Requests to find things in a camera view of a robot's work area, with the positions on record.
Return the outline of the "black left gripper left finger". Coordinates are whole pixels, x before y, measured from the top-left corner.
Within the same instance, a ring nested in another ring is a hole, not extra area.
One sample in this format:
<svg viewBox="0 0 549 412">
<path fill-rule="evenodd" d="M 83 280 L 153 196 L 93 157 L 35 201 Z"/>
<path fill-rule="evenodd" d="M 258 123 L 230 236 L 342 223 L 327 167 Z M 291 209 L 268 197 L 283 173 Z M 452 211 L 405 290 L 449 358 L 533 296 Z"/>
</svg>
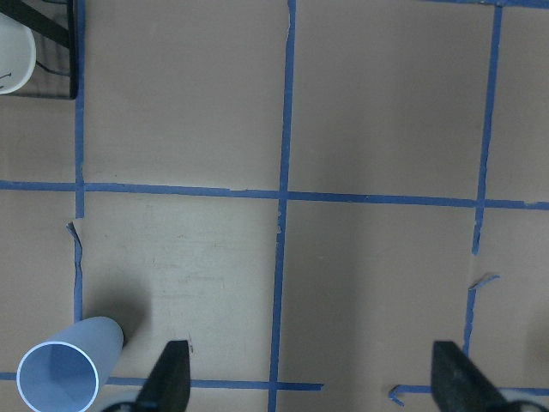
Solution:
<svg viewBox="0 0 549 412">
<path fill-rule="evenodd" d="M 183 412 L 190 400 L 190 348 L 170 341 L 134 401 L 134 411 Z"/>
</svg>

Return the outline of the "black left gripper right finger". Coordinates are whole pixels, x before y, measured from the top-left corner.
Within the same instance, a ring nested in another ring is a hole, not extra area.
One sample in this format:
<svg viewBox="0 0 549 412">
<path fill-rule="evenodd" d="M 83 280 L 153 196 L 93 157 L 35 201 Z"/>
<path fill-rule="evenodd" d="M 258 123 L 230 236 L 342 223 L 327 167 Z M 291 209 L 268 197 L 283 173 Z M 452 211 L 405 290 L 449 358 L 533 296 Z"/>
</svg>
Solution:
<svg viewBox="0 0 549 412">
<path fill-rule="evenodd" d="M 431 395 L 440 411 L 499 411 L 508 403 L 452 341 L 432 344 Z"/>
</svg>

